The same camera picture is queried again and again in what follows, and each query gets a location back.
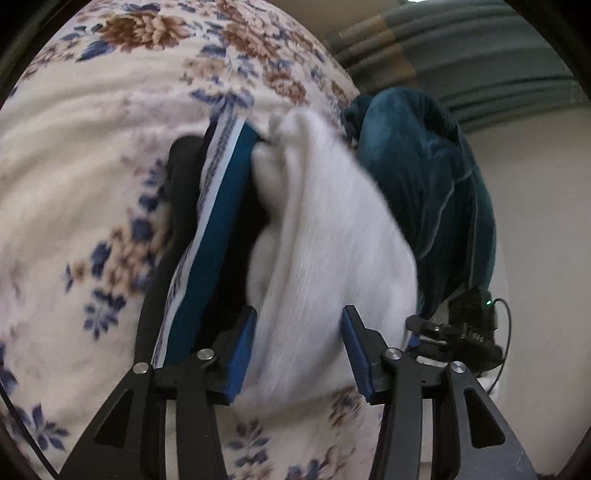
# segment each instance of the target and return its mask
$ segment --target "blue flower print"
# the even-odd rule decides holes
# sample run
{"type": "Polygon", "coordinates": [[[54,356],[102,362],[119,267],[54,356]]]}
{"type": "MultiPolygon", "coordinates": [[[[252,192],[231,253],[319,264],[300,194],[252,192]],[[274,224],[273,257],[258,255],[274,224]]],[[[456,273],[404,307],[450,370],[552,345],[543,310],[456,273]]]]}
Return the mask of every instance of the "blue flower print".
{"type": "Polygon", "coordinates": [[[154,236],[152,223],[147,218],[134,218],[129,221],[131,239],[134,242],[149,242],[154,236]]]}
{"type": "Polygon", "coordinates": [[[322,55],[322,53],[320,53],[318,50],[314,49],[314,55],[316,55],[316,58],[320,60],[322,63],[326,63],[324,55],[322,55]]]}
{"type": "Polygon", "coordinates": [[[287,469],[287,476],[285,477],[285,480],[317,480],[320,468],[321,466],[319,461],[313,458],[308,464],[306,473],[303,472],[300,465],[289,467],[287,469]]]}
{"type": "Polygon", "coordinates": [[[248,109],[252,108],[255,103],[254,97],[245,89],[241,89],[239,93],[232,91],[227,93],[207,93],[204,89],[194,90],[190,95],[212,106],[212,119],[217,119],[219,115],[226,108],[233,108],[234,106],[248,109]]]}
{"type": "Polygon", "coordinates": [[[277,61],[269,61],[269,65],[273,70],[289,70],[293,67],[293,62],[291,60],[284,60],[279,59],[277,61]]]}
{"type": "Polygon", "coordinates": [[[139,206],[148,213],[155,211],[159,202],[160,198],[158,196],[148,195],[147,193],[143,193],[138,199],[139,206]]]}
{"type": "Polygon", "coordinates": [[[142,10],[151,10],[152,12],[160,12],[160,5],[158,4],[145,4],[145,5],[136,5],[136,4],[123,4],[121,6],[123,10],[126,12],[137,12],[142,10]]]}
{"type": "MultiPolygon", "coordinates": [[[[58,428],[53,421],[46,421],[43,417],[41,404],[37,404],[35,407],[33,407],[31,416],[29,416],[28,413],[22,408],[16,406],[15,408],[17,409],[18,415],[20,416],[22,422],[25,424],[35,441],[38,443],[41,450],[47,450],[49,445],[52,445],[53,448],[58,450],[66,450],[62,442],[62,438],[67,437],[70,432],[68,432],[66,429],[58,428]]],[[[20,429],[14,421],[12,422],[12,432],[16,438],[22,439],[20,429]]]]}
{"type": "Polygon", "coordinates": [[[63,279],[66,282],[66,293],[68,293],[72,288],[72,285],[74,284],[74,277],[72,277],[72,268],[69,265],[66,265],[66,271],[63,274],[63,279]]]}
{"type": "Polygon", "coordinates": [[[160,187],[166,181],[166,163],[161,159],[156,160],[148,170],[148,178],[144,181],[147,187],[160,187]]]}
{"type": "Polygon", "coordinates": [[[217,23],[206,21],[206,24],[209,25],[214,30],[222,30],[223,29],[223,26],[221,26],[220,24],[217,24],[217,23]]]}
{"type": "Polygon", "coordinates": [[[79,33],[68,33],[65,37],[62,37],[61,39],[70,41],[70,40],[74,40],[75,38],[79,38],[79,37],[80,37],[79,33]]]}
{"type": "Polygon", "coordinates": [[[10,370],[4,366],[4,359],[6,358],[6,343],[0,342],[0,384],[4,387],[4,390],[8,395],[14,392],[17,387],[17,379],[10,370]]]}
{"type": "Polygon", "coordinates": [[[186,12],[192,13],[194,14],[196,12],[196,10],[191,7],[190,5],[184,4],[182,2],[178,2],[177,5],[181,8],[181,10],[184,10],[186,12]]]}
{"type": "Polygon", "coordinates": [[[236,433],[238,438],[228,443],[228,448],[243,455],[234,461],[239,468],[252,465],[262,465],[268,460],[267,450],[263,448],[269,441],[269,437],[262,435],[263,429],[258,420],[251,421],[248,425],[238,423],[236,433]]]}
{"type": "Polygon", "coordinates": [[[253,4],[250,2],[250,0],[246,0],[246,4],[247,4],[249,7],[253,8],[254,10],[258,10],[259,12],[266,12],[266,11],[267,11],[267,10],[265,10],[264,8],[259,8],[259,7],[256,7],[255,5],[253,5],[253,4]]]}
{"type": "Polygon", "coordinates": [[[114,52],[115,46],[102,41],[97,40],[91,43],[86,47],[86,50],[82,52],[80,57],[76,59],[76,61],[86,61],[98,57],[99,55],[106,55],[108,53],[114,52]]]}
{"type": "Polygon", "coordinates": [[[324,78],[324,73],[322,73],[322,71],[318,68],[318,65],[315,65],[310,71],[310,76],[312,77],[312,80],[318,84],[318,82],[324,78]]]}
{"type": "Polygon", "coordinates": [[[106,242],[99,243],[90,254],[90,263],[92,268],[90,272],[94,278],[100,279],[103,276],[105,263],[111,255],[111,247],[106,242]]]}
{"type": "Polygon", "coordinates": [[[133,280],[133,289],[141,293],[146,293],[146,291],[148,290],[148,285],[152,281],[153,276],[154,275],[152,272],[139,273],[133,280]]]}
{"type": "Polygon", "coordinates": [[[88,315],[84,322],[84,330],[93,332],[95,340],[101,333],[107,333],[111,325],[119,325],[117,315],[127,304],[123,295],[113,296],[100,288],[92,291],[96,303],[88,303],[85,311],[88,315]]]}
{"type": "Polygon", "coordinates": [[[201,53],[211,58],[226,57],[226,47],[218,47],[217,45],[205,45],[201,49],[201,53]]]}
{"type": "Polygon", "coordinates": [[[238,75],[240,75],[243,78],[248,78],[249,76],[254,77],[254,78],[259,78],[260,75],[256,72],[255,70],[255,66],[252,64],[252,62],[246,57],[241,57],[240,58],[240,65],[238,66],[238,69],[236,70],[238,75]]]}
{"type": "Polygon", "coordinates": [[[283,42],[287,44],[291,37],[285,27],[279,23],[273,23],[273,26],[279,30],[278,33],[273,34],[273,40],[283,40],[283,42]]]}

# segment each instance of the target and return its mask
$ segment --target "white fabric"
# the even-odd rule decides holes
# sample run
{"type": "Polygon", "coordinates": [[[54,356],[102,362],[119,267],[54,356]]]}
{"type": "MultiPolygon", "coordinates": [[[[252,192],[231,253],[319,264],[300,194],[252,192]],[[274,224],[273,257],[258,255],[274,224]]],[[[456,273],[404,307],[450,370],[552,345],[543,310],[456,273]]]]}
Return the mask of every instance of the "white fabric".
{"type": "Polygon", "coordinates": [[[372,180],[317,113],[269,123],[252,155],[271,222],[252,252],[247,298],[257,309],[252,358],[234,408],[271,412],[353,383],[340,335],[345,305],[400,346],[415,312],[410,247],[372,180]]]}

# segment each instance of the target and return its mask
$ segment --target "floral blanket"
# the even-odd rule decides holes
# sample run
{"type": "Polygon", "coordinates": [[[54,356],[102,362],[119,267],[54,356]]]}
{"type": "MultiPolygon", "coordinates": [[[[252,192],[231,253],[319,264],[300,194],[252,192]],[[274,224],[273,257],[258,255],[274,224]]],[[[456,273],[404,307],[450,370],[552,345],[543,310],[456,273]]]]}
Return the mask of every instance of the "floral blanket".
{"type": "MultiPolygon", "coordinates": [[[[286,105],[338,127],[357,93],[261,0],[94,0],[39,52],[0,111],[0,381],[57,469],[131,367],[168,238],[172,142],[228,106],[263,136],[286,105]]],[[[229,476],[366,478],[379,415],[353,388],[272,418],[226,411],[229,476]]]]}

